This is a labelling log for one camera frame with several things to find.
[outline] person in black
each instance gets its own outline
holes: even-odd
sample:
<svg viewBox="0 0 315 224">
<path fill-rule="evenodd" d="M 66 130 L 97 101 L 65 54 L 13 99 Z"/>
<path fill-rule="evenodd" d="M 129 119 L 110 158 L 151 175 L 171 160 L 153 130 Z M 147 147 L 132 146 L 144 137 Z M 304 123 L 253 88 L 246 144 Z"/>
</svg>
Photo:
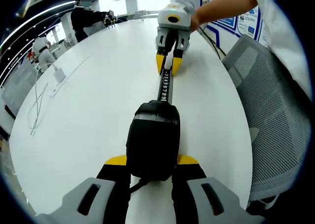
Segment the person in black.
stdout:
<svg viewBox="0 0 315 224">
<path fill-rule="evenodd" d="M 83 30 L 84 27 L 89 27 L 94 23 L 103 21 L 106 17 L 106 12 L 92 11 L 85 8 L 85 5 L 81 4 L 83 1 L 86 2 L 85 0 L 77 0 L 74 10 L 71 13 L 72 26 L 78 42 L 88 37 Z"/>
</svg>

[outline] mesh chair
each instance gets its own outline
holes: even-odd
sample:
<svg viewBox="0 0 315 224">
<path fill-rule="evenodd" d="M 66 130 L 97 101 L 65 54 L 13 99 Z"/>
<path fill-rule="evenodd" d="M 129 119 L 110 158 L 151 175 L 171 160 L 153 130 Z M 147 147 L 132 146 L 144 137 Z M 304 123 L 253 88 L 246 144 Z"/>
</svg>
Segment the mesh chair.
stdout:
<svg viewBox="0 0 315 224">
<path fill-rule="evenodd" d="M 277 57 L 245 34 L 222 63 L 250 128 L 250 200 L 269 208 L 291 187 L 302 165 L 311 136 L 311 102 Z M 262 200 L 273 196 L 270 203 Z"/>
</svg>

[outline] cable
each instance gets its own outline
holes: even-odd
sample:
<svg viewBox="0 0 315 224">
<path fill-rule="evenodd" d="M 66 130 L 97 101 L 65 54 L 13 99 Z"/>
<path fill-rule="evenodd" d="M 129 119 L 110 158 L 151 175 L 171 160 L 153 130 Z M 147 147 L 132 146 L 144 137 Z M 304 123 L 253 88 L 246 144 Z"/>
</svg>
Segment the cable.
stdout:
<svg viewBox="0 0 315 224">
<path fill-rule="evenodd" d="M 202 30 L 202 32 L 206 35 L 206 37 L 212 42 L 212 43 L 215 43 L 206 33 L 205 33 L 205 29 L 207 28 L 207 24 L 205 25 L 205 27 L 203 28 L 203 29 L 201 29 Z M 223 53 L 223 55 L 225 55 L 226 56 L 226 53 L 220 48 L 220 47 L 218 47 L 217 46 L 217 48 L 219 48 L 219 50 Z"/>
<path fill-rule="evenodd" d="M 137 191 L 138 189 L 140 189 L 141 187 L 146 186 L 149 182 L 150 182 L 150 180 L 147 180 L 145 178 L 141 178 L 137 184 L 135 184 L 133 187 L 131 187 L 129 189 L 129 192 L 133 193 L 133 192 Z"/>
<path fill-rule="evenodd" d="M 210 39 L 210 37 L 205 33 L 205 31 L 204 31 L 201 27 L 199 27 L 199 28 L 200 28 L 201 31 L 206 35 L 206 37 L 209 39 L 209 41 L 211 42 L 211 44 L 213 45 L 213 48 L 215 49 L 215 51 L 216 51 L 216 53 L 217 53 L 217 56 L 218 56 L 219 59 L 221 60 L 221 57 L 220 57 L 220 55 L 219 55 L 219 53 L 218 53 L 218 51 L 217 51 L 217 48 L 215 47 L 214 43 L 212 42 L 213 40 Z"/>
<path fill-rule="evenodd" d="M 53 66 L 54 66 L 54 69 L 55 69 L 55 70 L 57 69 L 56 66 L 55 66 L 53 63 L 41 64 L 41 66 L 44 66 L 44 65 L 49 65 L 49 66 L 53 65 Z M 39 113 L 40 113 L 40 110 L 41 110 L 41 103 L 42 103 L 42 100 L 43 100 L 43 97 L 44 97 L 44 92 L 45 92 L 45 90 L 46 90 L 46 88 L 47 88 L 47 86 L 48 86 L 48 83 L 45 84 L 43 91 L 40 93 L 39 96 L 37 96 L 37 77 L 38 77 L 39 70 L 40 70 L 40 68 L 37 69 L 36 78 L 35 78 L 35 97 L 36 97 L 36 101 L 34 102 L 34 104 L 32 105 L 32 107 L 30 108 L 29 113 L 28 113 L 28 118 L 27 118 L 28 126 L 29 126 L 29 128 L 31 129 L 31 135 L 34 135 L 33 132 L 34 132 L 34 130 L 36 129 L 36 127 L 39 125 L 37 122 L 38 122 L 38 117 L 39 117 Z M 30 126 L 30 124 L 29 124 L 29 116 L 30 116 L 30 112 L 31 112 L 31 110 L 33 109 L 33 107 L 35 106 L 35 104 L 36 104 L 36 114 L 37 114 L 37 115 L 36 115 L 36 119 L 35 119 L 35 121 L 34 121 L 33 126 Z"/>
</svg>

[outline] white table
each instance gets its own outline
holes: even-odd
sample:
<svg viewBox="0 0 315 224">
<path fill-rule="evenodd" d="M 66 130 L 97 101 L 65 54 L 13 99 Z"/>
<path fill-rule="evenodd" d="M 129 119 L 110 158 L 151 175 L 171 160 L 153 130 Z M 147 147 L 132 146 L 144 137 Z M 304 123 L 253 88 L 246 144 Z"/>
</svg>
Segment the white table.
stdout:
<svg viewBox="0 0 315 224">
<path fill-rule="evenodd" d="M 152 13 L 152 14 L 147 14 L 147 15 L 143 15 L 141 16 L 142 18 L 146 18 L 146 19 L 149 19 L 149 18 L 157 18 L 158 17 L 158 13 Z"/>
<path fill-rule="evenodd" d="M 126 153 L 135 111 L 156 99 L 157 20 L 134 20 L 83 40 L 55 65 L 69 75 L 54 98 L 50 67 L 38 80 L 49 82 L 34 136 L 27 114 L 34 88 L 13 126 L 10 147 L 17 177 L 37 213 L 57 209 L 62 197 L 103 163 Z M 174 77 L 173 105 L 181 117 L 180 153 L 197 159 L 208 177 L 234 191 L 246 208 L 252 182 L 252 147 L 241 101 L 221 61 L 194 32 L 190 49 Z M 169 55 L 167 65 L 171 64 Z M 175 223 L 171 181 L 150 183 L 129 202 L 126 223 Z"/>
</svg>

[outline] hand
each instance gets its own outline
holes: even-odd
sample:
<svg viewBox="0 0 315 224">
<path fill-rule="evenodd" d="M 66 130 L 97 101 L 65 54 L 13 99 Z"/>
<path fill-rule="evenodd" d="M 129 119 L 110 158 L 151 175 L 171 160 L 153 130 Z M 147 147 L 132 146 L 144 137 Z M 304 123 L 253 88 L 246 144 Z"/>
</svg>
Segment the hand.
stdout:
<svg viewBox="0 0 315 224">
<path fill-rule="evenodd" d="M 197 18 L 196 15 L 192 15 L 191 16 L 190 31 L 194 32 L 195 30 L 198 29 L 199 26 L 200 26 L 199 19 Z"/>
</svg>

